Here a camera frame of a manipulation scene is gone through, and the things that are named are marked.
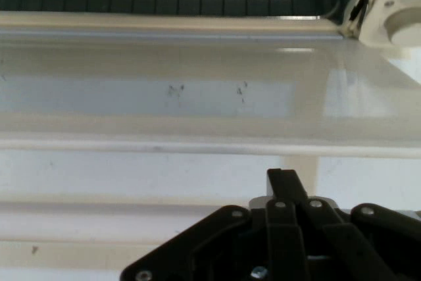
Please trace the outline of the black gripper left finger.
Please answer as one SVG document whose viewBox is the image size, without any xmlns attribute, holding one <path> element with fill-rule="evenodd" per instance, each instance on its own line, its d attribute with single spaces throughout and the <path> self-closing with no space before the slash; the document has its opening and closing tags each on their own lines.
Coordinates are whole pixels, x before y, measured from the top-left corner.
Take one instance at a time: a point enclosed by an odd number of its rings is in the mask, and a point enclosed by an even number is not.
<svg viewBox="0 0 421 281">
<path fill-rule="evenodd" d="M 297 210 L 307 193 L 294 170 L 270 169 L 258 209 L 218 209 L 126 267 L 121 280 L 309 280 Z"/>
</svg>

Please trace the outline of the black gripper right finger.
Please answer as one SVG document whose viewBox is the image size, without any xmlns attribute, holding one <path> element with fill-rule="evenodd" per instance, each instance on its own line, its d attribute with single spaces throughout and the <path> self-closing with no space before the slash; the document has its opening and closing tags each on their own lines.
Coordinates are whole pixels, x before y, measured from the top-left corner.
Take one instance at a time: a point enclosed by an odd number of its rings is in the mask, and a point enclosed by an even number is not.
<svg viewBox="0 0 421 281">
<path fill-rule="evenodd" d="M 363 203 L 345 213 L 321 199 L 297 205 L 298 280 L 419 280 L 420 221 Z"/>
</svg>

